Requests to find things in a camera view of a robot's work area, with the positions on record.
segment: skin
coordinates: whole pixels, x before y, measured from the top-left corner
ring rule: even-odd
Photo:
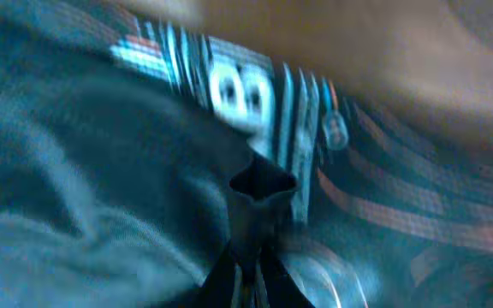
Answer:
[[[111,1],[312,69],[363,104],[386,104],[428,134],[493,157],[493,48],[451,10],[469,0]]]

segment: t-shirt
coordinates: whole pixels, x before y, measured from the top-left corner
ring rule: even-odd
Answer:
[[[0,306],[190,303],[255,151],[297,179],[279,256],[315,306],[493,307],[493,162],[367,105],[115,5],[0,0]]]

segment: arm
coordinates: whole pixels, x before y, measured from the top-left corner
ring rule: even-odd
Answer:
[[[493,51],[438,1],[112,1],[310,68],[365,104],[493,155]]]

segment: dark garment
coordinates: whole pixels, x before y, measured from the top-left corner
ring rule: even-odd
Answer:
[[[129,17],[0,1],[2,307],[178,306],[229,241],[251,136],[169,86],[171,70],[123,68],[110,47]],[[330,150],[319,120],[308,175],[296,150],[280,163],[309,188],[304,229],[279,247],[298,288],[320,307],[493,306],[493,162],[338,96],[348,147]]]

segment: fabric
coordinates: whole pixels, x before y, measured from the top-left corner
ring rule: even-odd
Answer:
[[[493,307],[493,162],[329,80],[97,1],[0,1],[0,306],[186,305],[252,149],[317,307]]]

